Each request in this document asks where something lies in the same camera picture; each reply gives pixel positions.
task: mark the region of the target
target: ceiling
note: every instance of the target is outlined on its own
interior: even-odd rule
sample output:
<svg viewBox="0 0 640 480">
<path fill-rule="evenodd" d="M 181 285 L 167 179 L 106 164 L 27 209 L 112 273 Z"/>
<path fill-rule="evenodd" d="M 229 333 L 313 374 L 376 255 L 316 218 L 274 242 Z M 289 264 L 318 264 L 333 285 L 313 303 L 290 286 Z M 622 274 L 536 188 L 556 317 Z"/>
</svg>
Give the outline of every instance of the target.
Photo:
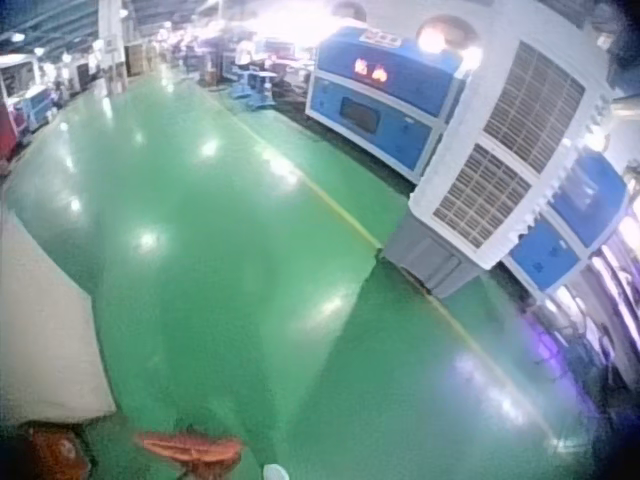
<svg viewBox="0 0 640 480">
<path fill-rule="evenodd" d="M 98 38 L 99 0 L 0 0 L 0 54 L 46 49 L 45 60 L 57 62 L 65 52 L 88 50 Z M 123 0 L 138 26 L 187 22 L 204 0 Z M 13 32 L 25 34 L 11 41 Z"/>
</svg>

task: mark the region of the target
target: factory machine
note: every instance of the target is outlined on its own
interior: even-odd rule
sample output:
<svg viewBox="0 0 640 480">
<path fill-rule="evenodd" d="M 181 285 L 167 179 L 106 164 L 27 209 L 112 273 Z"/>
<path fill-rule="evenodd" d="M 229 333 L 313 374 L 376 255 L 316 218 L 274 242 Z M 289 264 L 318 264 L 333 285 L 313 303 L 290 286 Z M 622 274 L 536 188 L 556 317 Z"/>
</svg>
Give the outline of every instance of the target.
<svg viewBox="0 0 640 480">
<path fill-rule="evenodd" d="M 640 387 L 639 242 L 624 180 L 587 150 L 503 260 L 537 300 L 533 312 L 561 350 L 579 345 L 583 364 L 615 363 L 633 389 Z"/>
<path fill-rule="evenodd" d="M 344 27 L 318 49 L 306 113 L 417 183 L 464 90 L 461 63 L 449 50 Z"/>
<path fill-rule="evenodd" d="M 23 112 L 32 132 L 48 121 L 48 114 L 53 106 L 51 93 L 44 85 L 33 86 L 25 93 L 11 97 L 9 104 Z"/>
</svg>

